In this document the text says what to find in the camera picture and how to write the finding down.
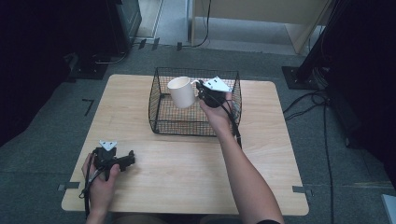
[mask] cup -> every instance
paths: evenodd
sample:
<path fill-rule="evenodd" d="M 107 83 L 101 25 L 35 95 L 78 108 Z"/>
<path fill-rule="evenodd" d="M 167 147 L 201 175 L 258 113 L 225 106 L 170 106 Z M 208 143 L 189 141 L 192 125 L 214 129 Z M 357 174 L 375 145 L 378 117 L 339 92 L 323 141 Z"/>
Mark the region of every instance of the cup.
<path fill-rule="evenodd" d="M 168 82 L 168 89 L 177 108 L 187 108 L 197 101 L 198 96 L 195 95 L 192 87 L 195 82 L 199 81 L 191 82 L 189 77 L 176 77 Z"/>

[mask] black wire mesh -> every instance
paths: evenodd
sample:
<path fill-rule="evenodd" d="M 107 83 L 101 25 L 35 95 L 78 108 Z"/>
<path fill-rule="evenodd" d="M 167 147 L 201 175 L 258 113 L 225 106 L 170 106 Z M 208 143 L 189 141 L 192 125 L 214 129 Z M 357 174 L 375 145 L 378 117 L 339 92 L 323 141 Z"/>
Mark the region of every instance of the black wire mesh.
<path fill-rule="evenodd" d="M 237 71 L 158 67 L 155 70 L 148 103 L 148 120 L 154 133 L 215 136 L 198 103 L 184 109 L 179 109 L 174 105 L 167 84 L 175 77 L 189 77 L 191 81 L 201 79 L 203 82 L 214 77 L 221 78 L 233 89 L 235 122 L 239 125 L 242 96 Z"/>

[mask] light wood tabletop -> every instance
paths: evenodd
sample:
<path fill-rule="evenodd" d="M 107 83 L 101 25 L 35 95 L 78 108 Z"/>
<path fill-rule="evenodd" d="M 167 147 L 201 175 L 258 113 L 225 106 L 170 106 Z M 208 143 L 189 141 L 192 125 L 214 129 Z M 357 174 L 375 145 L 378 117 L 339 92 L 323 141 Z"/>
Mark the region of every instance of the light wood tabletop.
<path fill-rule="evenodd" d="M 110 211 L 237 214 L 219 141 L 216 137 L 153 133 L 149 126 L 149 94 L 153 77 L 113 75 L 109 78 L 86 141 L 78 157 L 62 208 L 84 211 L 78 195 L 88 153 L 99 140 L 117 141 L 117 157 L 134 151 L 135 164 L 120 173 Z M 291 147 L 276 86 L 241 80 L 243 150 L 268 182 L 283 215 L 304 216 L 304 193 L 293 192 L 302 181 Z"/>

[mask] hand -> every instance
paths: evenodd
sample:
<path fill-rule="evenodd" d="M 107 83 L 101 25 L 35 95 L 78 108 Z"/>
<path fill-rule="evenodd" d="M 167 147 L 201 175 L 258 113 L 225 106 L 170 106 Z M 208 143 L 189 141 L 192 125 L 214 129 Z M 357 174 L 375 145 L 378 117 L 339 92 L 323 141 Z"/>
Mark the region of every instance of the hand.
<path fill-rule="evenodd" d="M 227 92 L 225 95 L 225 99 L 226 102 L 223 103 L 223 106 L 230 112 L 230 110 L 233 108 L 233 104 L 229 101 L 233 99 L 233 94 L 231 92 Z M 230 119 L 221 106 L 212 108 L 206 105 L 203 100 L 200 100 L 199 105 L 204 110 L 207 120 L 209 121 L 209 124 L 213 128 L 215 133 L 223 130 L 231 131 Z"/>
<path fill-rule="evenodd" d="M 85 175 L 87 174 L 88 163 L 90 160 L 91 153 L 88 154 L 87 159 L 85 159 L 84 165 L 81 170 Z M 90 175 L 92 175 L 96 170 L 94 166 L 94 157 L 91 164 Z M 111 167 L 110 175 L 107 181 L 101 178 L 101 176 L 96 177 L 90 187 L 90 204 L 91 204 L 91 214 L 96 217 L 106 217 L 107 210 L 111 205 L 115 192 L 115 183 L 117 176 L 120 173 L 120 166 L 114 164 Z"/>

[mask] gray carpet floor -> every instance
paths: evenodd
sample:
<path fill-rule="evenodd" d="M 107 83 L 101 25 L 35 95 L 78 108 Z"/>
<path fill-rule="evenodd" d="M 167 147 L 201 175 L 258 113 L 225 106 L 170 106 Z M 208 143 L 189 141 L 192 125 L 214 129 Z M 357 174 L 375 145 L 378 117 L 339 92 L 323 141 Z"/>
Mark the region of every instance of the gray carpet floor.
<path fill-rule="evenodd" d="M 123 61 L 111 64 L 103 80 L 62 83 L 28 129 L 0 148 L 0 223 L 84 223 L 82 212 L 62 209 L 64 192 L 58 186 L 70 179 L 109 76 L 153 76 L 155 67 L 161 66 L 237 70 L 242 79 L 274 82 L 285 109 L 310 91 L 289 90 L 281 66 L 299 66 L 303 60 L 302 56 L 259 52 L 176 51 L 166 46 L 151 50 L 146 46 L 133 48 Z M 90 103 L 82 99 L 94 100 L 86 116 Z M 310 99 L 302 100 L 290 113 L 312 104 Z M 334 223 L 389 223 L 381 194 L 395 196 L 396 192 L 382 163 L 364 149 L 345 147 L 343 131 L 330 107 L 326 115 Z M 287 121 L 287 126 L 303 184 L 311 193 L 307 194 L 309 214 L 285 219 L 287 223 L 331 223 L 323 107 Z M 172 215 L 168 221 L 192 224 L 197 218 Z"/>

